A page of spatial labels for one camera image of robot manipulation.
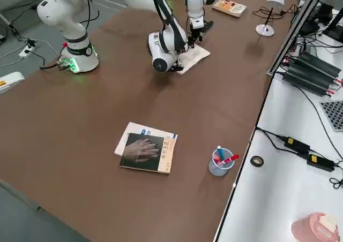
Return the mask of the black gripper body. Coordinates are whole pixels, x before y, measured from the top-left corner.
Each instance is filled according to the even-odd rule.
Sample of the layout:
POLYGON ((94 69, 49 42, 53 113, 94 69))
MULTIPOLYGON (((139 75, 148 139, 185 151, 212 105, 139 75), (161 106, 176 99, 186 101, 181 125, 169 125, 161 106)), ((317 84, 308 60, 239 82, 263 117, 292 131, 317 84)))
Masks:
POLYGON ((184 65, 182 64, 182 61, 180 60, 180 56, 176 56, 176 61, 173 63, 173 71, 183 71, 184 65))
POLYGON ((193 24, 190 24, 191 34, 193 37, 204 36, 213 26, 214 22, 205 21, 203 26, 196 28, 193 24))

